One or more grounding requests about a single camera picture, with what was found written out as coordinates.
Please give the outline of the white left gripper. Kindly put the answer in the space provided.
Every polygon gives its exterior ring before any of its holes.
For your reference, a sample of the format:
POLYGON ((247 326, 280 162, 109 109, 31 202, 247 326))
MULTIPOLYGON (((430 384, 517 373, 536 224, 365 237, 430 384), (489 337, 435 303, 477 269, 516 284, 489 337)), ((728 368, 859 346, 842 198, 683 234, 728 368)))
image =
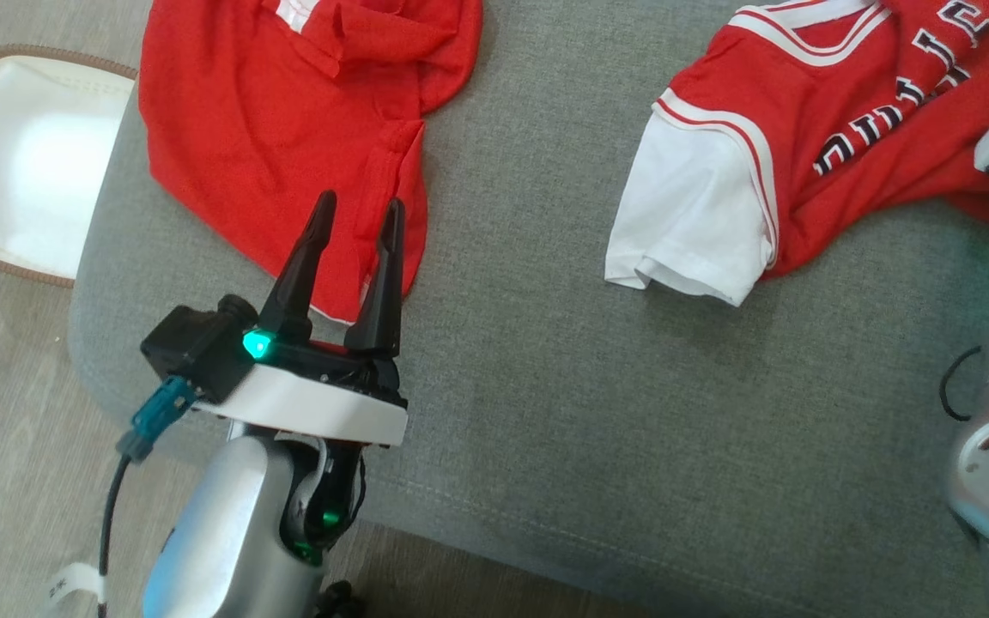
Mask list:
MULTIPOLYGON (((195 412, 362 445, 401 445, 408 412, 400 404, 329 385, 321 379, 299 377, 288 369, 264 364, 280 343, 310 339, 309 317, 319 262, 331 242, 337 194, 323 191, 305 230, 297 238, 282 273, 264 302, 258 327, 244 336, 244 345, 256 365, 223 403, 203 399, 195 412)), ((360 316, 350 325, 344 345, 355 354, 378 357, 399 355, 403 301, 405 206, 389 201, 377 239, 377 266, 370 278, 360 316)))

